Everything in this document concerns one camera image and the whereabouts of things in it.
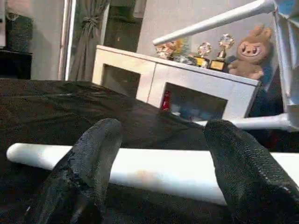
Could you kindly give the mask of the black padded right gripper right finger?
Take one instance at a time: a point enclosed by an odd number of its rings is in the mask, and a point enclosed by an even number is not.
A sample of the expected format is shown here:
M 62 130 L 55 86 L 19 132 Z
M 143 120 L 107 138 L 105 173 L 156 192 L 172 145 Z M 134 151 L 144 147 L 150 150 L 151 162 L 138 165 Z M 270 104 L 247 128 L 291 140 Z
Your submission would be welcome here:
M 299 187 L 268 149 L 226 120 L 207 122 L 204 135 L 234 223 L 299 222 Z

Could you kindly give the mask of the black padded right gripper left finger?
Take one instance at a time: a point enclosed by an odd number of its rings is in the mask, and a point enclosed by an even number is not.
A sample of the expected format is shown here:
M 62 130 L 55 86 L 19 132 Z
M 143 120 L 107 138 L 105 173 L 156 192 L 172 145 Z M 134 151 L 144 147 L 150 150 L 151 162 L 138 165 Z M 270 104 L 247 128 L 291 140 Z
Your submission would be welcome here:
M 31 205 L 24 224 L 100 224 L 122 126 L 102 119 L 85 131 L 56 164 Z

